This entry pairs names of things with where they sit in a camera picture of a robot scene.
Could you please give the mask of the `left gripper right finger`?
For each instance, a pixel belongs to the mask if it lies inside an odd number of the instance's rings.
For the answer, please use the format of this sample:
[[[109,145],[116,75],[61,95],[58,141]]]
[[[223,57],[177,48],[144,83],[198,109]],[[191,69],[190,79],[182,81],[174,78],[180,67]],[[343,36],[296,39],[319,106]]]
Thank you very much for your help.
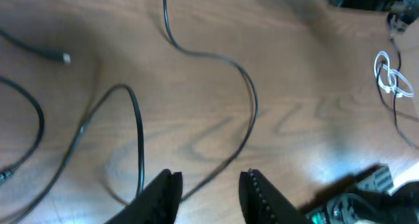
[[[240,173],[238,194],[246,224],[311,224],[259,170]]]

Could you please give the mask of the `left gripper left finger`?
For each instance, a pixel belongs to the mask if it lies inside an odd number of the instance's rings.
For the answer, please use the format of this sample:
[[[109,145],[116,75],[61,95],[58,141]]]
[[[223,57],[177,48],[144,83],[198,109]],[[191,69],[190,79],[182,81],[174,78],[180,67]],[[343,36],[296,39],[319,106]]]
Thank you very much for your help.
[[[182,173],[164,169],[137,198],[105,224],[174,224],[182,192]]]

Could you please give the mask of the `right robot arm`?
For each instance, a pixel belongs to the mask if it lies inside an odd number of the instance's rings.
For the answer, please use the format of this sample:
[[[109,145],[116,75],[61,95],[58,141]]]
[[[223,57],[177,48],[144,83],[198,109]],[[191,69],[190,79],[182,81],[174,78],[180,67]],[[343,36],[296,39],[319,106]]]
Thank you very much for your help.
[[[327,0],[342,9],[385,12],[387,27],[403,33],[418,19],[418,0]]]

